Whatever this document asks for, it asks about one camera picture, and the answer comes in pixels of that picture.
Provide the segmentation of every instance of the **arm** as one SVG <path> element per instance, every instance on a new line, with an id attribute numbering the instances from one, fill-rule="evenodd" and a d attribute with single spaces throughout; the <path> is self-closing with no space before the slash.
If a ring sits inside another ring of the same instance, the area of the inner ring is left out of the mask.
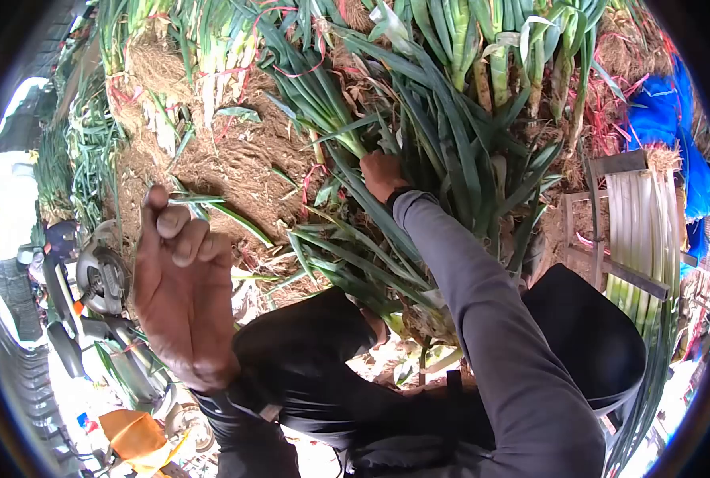
<path id="1" fill-rule="evenodd" d="M 396 158 L 360 162 L 366 186 L 394 201 L 395 221 L 410 236 L 450 308 L 475 371 L 496 438 L 481 476 L 591 477 L 602 473 L 604 440 L 597 419 L 503 267 L 427 193 L 409 191 Z"/>
<path id="2" fill-rule="evenodd" d="M 153 186 L 142 210 L 133 298 L 151 348 L 194 391 L 214 429 L 218 476 L 298 478 L 296 449 L 280 426 L 215 400 L 241 376 L 233 353 L 231 244 L 191 220 L 183 206 Z"/>

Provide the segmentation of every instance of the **leek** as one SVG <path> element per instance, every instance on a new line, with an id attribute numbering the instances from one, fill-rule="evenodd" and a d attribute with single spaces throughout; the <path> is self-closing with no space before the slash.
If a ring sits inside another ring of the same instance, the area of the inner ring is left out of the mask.
<path id="1" fill-rule="evenodd" d="M 610 256 L 669 286 L 666 301 L 612 274 L 606 295 L 634 321 L 647 345 L 648 363 L 627 422 L 616 435 L 606 471 L 618 474 L 647 434 L 657 412 L 675 346 L 679 298 L 679 237 L 673 170 L 649 170 L 606 177 L 610 196 Z"/>

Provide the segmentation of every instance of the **hand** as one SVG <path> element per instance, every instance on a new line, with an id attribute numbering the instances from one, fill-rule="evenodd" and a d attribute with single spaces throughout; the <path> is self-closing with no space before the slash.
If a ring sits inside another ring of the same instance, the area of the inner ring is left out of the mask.
<path id="1" fill-rule="evenodd" d="M 233 309 L 226 236 L 169 206 L 153 186 L 142 209 L 133 299 L 151 348 L 183 383 L 198 392 L 226 388 L 240 366 L 232 349 Z"/>
<path id="2" fill-rule="evenodd" d="M 395 189 L 408 186 L 408 182 L 400 175 L 400 159 L 396 156 L 374 151 L 363 156 L 360 169 L 366 179 L 366 188 L 382 204 L 387 202 Z"/>

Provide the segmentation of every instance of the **wooden frame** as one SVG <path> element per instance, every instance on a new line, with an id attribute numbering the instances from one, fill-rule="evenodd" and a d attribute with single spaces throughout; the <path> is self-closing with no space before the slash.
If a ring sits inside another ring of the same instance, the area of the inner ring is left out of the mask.
<path id="1" fill-rule="evenodd" d="M 591 266 L 590 278 L 592 285 L 597 290 L 601 288 L 602 273 L 608 272 L 632 285 L 637 286 L 655 298 L 658 298 L 661 301 L 666 301 L 670 294 L 668 285 L 663 282 L 656 281 L 648 275 L 634 271 L 623 264 L 616 263 L 612 259 L 604 257 L 604 247 L 607 241 L 604 237 L 602 237 L 599 228 L 599 200 L 609 197 L 609 194 L 607 190 L 599 189 L 597 179 L 607 174 L 633 172 L 646 169 L 647 161 L 645 159 L 644 151 L 641 150 L 631 151 L 621 155 L 586 160 L 584 162 L 584 170 L 587 175 L 586 180 L 590 184 L 591 189 L 584 193 L 562 195 L 562 213 L 565 226 L 564 262 L 567 264 L 568 259 L 573 258 L 589 263 Z M 594 237 L 591 238 L 593 244 L 590 253 L 571 244 L 573 235 L 575 234 L 573 203 L 586 200 L 591 201 L 592 221 L 594 225 Z"/>

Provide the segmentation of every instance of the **blue tarp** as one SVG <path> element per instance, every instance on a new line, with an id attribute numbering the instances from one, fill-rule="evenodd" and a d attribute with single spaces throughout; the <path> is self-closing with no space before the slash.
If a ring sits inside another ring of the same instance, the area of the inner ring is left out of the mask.
<path id="1" fill-rule="evenodd" d="M 679 140 L 687 193 L 685 215 L 699 219 L 710 214 L 710 169 L 692 139 L 692 83 L 682 60 L 674 55 L 673 61 L 672 76 L 648 78 L 632 99 L 628 150 L 639 149 L 640 142 L 673 148 Z"/>
<path id="2" fill-rule="evenodd" d="M 694 223 L 687 225 L 687 242 L 690 246 L 687 252 L 693 255 L 698 260 L 698 264 L 700 264 L 701 259 L 708 254 L 708 245 L 710 244 L 710 240 L 708 240 L 708 236 L 705 234 L 705 223 L 703 219 L 698 219 Z M 687 274 L 693 270 L 694 267 L 691 265 L 680 263 L 679 278 L 684 279 Z"/>

